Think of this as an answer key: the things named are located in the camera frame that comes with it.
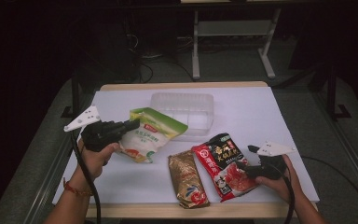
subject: red snack bag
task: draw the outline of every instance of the red snack bag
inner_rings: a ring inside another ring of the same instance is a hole
[[[222,198],[220,202],[240,197],[257,187],[254,179],[248,178],[237,168],[235,161],[249,164],[228,133],[220,133],[209,142],[192,147],[191,150],[211,176],[214,187]]]

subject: wooden table edge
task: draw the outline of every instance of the wooden table edge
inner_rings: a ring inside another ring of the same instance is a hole
[[[277,218],[286,217],[288,208],[287,203],[211,203],[195,209],[185,209],[179,203],[103,203],[101,215],[140,219]],[[96,214],[95,204],[90,204],[87,217],[96,217]]]
[[[243,82],[179,82],[179,83],[139,83],[139,84],[106,84],[100,91],[129,91],[129,90],[164,90],[188,88],[236,88],[236,87],[267,87],[263,81]]]

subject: red bracelet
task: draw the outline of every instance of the red bracelet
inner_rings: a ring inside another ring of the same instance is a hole
[[[93,196],[94,195],[91,191],[79,191],[77,189],[72,188],[69,185],[69,181],[68,182],[65,181],[65,178],[63,179],[63,188],[73,192],[75,195],[80,195],[80,196]]]

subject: plastic wrapper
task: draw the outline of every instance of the plastic wrapper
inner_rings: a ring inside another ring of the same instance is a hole
[[[238,169],[235,161],[249,165],[228,133],[220,133],[191,150],[211,176],[221,202],[240,197],[257,187],[254,179]]]
[[[184,208],[209,206],[192,151],[171,155],[168,159],[172,184],[179,204]]]
[[[187,130],[187,125],[149,107],[131,110],[130,120],[134,119],[140,120],[139,128],[124,134],[120,144],[136,162],[153,162],[153,154]]]

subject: clear plastic box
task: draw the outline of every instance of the clear plastic box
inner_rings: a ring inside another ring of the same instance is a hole
[[[208,134],[213,124],[213,96],[204,93],[157,92],[152,95],[151,107],[188,126],[178,141],[191,141]]]

